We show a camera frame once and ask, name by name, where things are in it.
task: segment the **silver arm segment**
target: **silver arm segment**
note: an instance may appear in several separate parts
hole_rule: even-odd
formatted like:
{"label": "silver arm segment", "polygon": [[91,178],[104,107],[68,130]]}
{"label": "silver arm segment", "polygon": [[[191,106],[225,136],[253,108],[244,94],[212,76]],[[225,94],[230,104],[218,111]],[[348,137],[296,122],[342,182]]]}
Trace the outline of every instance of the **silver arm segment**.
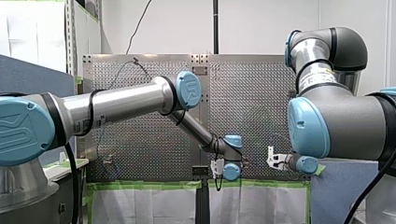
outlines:
{"label": "silver arm segment", "polygon": [[169,119],[196,141],[203,151],[223,155],[224,161],[212,161],[212,173],[221,174],[229,181],[235,181],[241,175],[244,158],[240,152],[242,149],[240,136],[236,136],[236,142],[232,142],[233,139],[229,139],[228,135],[224,138],[218,137],[205,129],[187,111],[175,111],[169,115]]}
{"label": "silver arm segment", "polygon": [[238,153],[232,146],[225,143],[222,138],[215,136],[205,129],[187,111],[175,111],[169,115],[169,119],[195,140],[205,152],[219,153],[224,155],[228,161],[241,161],[241,153]]}
{"label": "silver arm segment", "polygon": [[92,128],[155,111],[167,116],[193,108],[201,91],[195,74],[181,72],[148,84],[65,98],[48,92],[0,97],[0,166],[31,161]]}

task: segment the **perforated metal panel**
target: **perforated metal panel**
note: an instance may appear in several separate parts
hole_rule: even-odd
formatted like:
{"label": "perforated metal panel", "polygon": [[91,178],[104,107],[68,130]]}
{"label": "perforated metal panel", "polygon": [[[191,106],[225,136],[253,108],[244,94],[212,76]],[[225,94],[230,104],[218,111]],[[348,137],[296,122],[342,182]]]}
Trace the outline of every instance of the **perforated metal panel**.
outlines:
{"label": "perforated metal panel", "polygon": [[[127,63],[134,56],[87,56],[84,80],[92,90],[127,87],[150,81],[150,77],[174,76],[190,70],[190,56],[136,55],[144,70]],[[109,179],[191,180],[190,139],[167,117],[152,113],[94,130],[97,160],[88,166],[89,181]]]}
{"label": "perforated metal panel", "polygon": [[288,93],[294,90],[295,75],[284,65],[283,56],[209,57],[209,130],[219,136],[239,134],[243,153],[250,160],[245,178],[283,179],[290,172],[269,168],[267,147],[287,153]]}
{"label": "perforated metal panel", "polygon": [[[173,76],[197,65],[208,66],[208,73],[200,76],[204,98],[197,107],[199,113],[194,113],[218,136],[243,136],[243,152],[250,160],[244,178],[290,176],[289,172],[270,169],[266,164],[269,145],[275,146],[276,153],[290,150],[288,141],[273,136],[289,135],[288,93],[294,89],[295,75],[283,65],[283,56],[210,55],[198,63],[190,55],[91,55],[84,58],[84,91],[108,89],[117,72],[133,57],[151,77]],[[141,67],[127,63],[113,88],[149,81]],[[191,167],[197,161],[208,164],[208,156],[202,152],[200,157],[196,144],[158,113],[107,126],[102,138],[101,133],[102,130],[95,130],[86,140],[94,145],[100,142],[99,148],[93,148],[99,156],[89,165],[89,181],[191,180]]]}

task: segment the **black cable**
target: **black cable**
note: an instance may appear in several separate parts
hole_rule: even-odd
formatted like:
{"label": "black cable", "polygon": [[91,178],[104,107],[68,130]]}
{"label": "black cable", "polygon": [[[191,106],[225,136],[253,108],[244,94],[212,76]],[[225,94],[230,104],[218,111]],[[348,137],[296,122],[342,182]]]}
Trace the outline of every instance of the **black cable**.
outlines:
{"label": "black cable", "polygon": [[131,48],[131,45],[132,45],[132,40],[134,39],[134,36],[136,35],[137,30],[139,29],[140,22],[141,22],[141,21],[143,20],[143,18],[145,17],[146,11],[148,10],[148,7],[149,7],[149,4],[151,3],[151,1],[152,1],[152,0],[148,0],[148,3],[146,4],[145,10],[143,11],[142,16],[140,17],[140,20],[139,20],[139,22],[137,23],[136,28],[134,29],[134,33],[131,35],[131,38],[129,39],[129,46],[128,46],[128,49],[126,50],[126,53],[125,53],[125,54],[128,54],[128,53],[129,53],[129,49]]}
{"label": "black cable", "polygon": [[[393,108],[396,110],[396,101],[392,97],[390,97],[390,96],[388,96],[388,95],[386,95],[384,93],[379,93],[379,92],[378,93],[373,93],[373,94],[370,94],[370,95],[372,95],[372,96],[380,96],[380,97],[388,100],[388,102],[390,102],[393,105]],[[393,151],[392,155],[389,157],[387,163],[385,163],[384,167],[382,167],[382,169],[378,172],[378,174],[375,176],[373,181],[367,186],[367,188],[361,193],[361,195],[358,197],[356,202],[353,204],[352,208],[349,210],[348,215],[346,216],[346,220],[344,221],[344,224],[349,224],[350,220],[352,220],[352,218],[353,218],[353,215],[358,210],[358,207],[361,204],[361,202],[370,193],[370,191],[375,187],[375,185],[381,180],[381,178],[387,172],[388,168],[395,161],[396,161],[396,148]]]}
{"label": "black cable", "polygon": [[73,215],[72,215],[72,224],[77,224],[78,221],[78,208],[79,208],[79,199],[78,199],[78,170],[76,166],[76,160],[74,158],[73,150],[70,147],[70,144],[67,143],[64,145],[66,149],[67,157],[70,161],[70,170],[72,172],[72,182],[73,182]]}
{"label": "black cable", "polygon": [[25,96],[25,93],[21,92],[1,92],[0,96],[13,96],[13,97],[20,97],[20,96]]}
{"label": "black cable", "polygon": [[83,130],[83,133],[76,134],[76,136],[78,136],[78,137],[85,136],[92,129],[92,126],[93,126],[93,96],[96,93],[98,93],[99,91],[103,91],[103,90],[95,90],[95,91],[91,92],[91,94],[90,94],[90,103],[88,104],[88,110],[90,111],[90,122],[88,124],[87,130],[85,130],[85,131]]}
{"label": "black cable", "polygon": [[[213,150],[215,151],[215,161],[217,161],[218,158],[219,158],[219,153],[220,153],[219,138],[215,134],[213,134],[213,137],[215,138],[215,143],[214,143],[214,146],[213,146]],[[220,176],[220,184],[218,184],[218,179],[215,178],[215,187],[216,187],[217,191],[221,190],[222,180],[223,180],[223,175]]]}

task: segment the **green tape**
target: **green tape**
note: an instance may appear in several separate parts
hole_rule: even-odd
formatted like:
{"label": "green tape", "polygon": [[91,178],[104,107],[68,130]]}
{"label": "green tape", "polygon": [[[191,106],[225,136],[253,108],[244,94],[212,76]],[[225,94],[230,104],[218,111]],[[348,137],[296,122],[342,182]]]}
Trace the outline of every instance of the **green tape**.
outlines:
{"label": "green tape", "polygon": [[179,181],[179,182],[146,182],[146,181],[115,181],[109,183],[89,183],[88,189],[110,190],[110,189],[199,189],[200,181]]}
{"label": "green tape", "polygon": [[[215,181],[209,180],[209,187],[214,188]],[[233,182],[223,180],[221,185],[223,188],[235,188],[240,187],[240,180]],[[304,189],[310,186],[309,181],[276,181],[276,180],[252,180],[252,179],[242,179],[243,187],[270,187],[270,188],[288,188],[288,189]]]}
{"label": "green tape", "polygon": [[76,84],[81,85],[82,84],[82,77],[76,76]]}
{"label": "green tape", "polygon": [[314,175],[320,175],[321,173],[323,173],[324,169],[326,169],[326,166],[320,164],[320,165],[318,166],[317,171],[314,173]]}

